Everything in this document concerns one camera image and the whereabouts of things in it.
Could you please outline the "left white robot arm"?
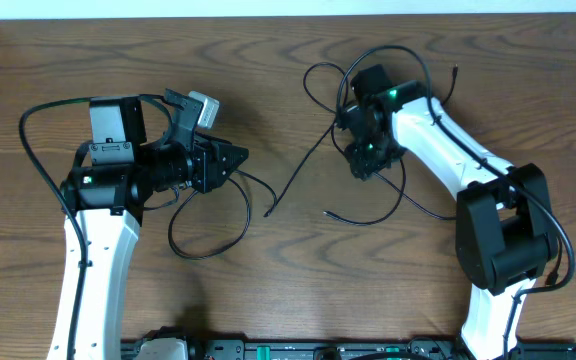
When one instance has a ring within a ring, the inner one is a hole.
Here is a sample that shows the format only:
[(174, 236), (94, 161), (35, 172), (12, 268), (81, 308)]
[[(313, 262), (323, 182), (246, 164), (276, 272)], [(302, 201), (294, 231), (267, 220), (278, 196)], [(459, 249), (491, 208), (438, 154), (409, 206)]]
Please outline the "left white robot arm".
[(198, 133), (217, 100), (192, 91), (95, 97), (92, 138), (60, 186), (72, 217), (51, 359), (117, 359), (125, 286), (145, 204), (156, 192), (222, 186), (248, 151)]

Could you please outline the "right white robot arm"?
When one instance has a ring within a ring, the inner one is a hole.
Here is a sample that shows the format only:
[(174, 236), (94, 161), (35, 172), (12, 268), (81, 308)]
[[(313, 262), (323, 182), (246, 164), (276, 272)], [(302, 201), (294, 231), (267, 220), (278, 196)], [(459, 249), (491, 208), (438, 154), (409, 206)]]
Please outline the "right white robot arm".
[(441, 181), (456, 201), (456, 255), (472, 283), (461, 340), (475, 359), (515, 350), (522, 307), (513, 298), (534, 286), (559, 244), (538, 207), (498, 176), (548, 207), (543, 172), (534, 164), (515, 167), (478, 144), (419, 81), (394, 84), (375, 65), (359, 71), (350, 87), (356, 102), (338, 125), (354, 138), (344, 150), (352, 174), (365, 180), (411, 152)]

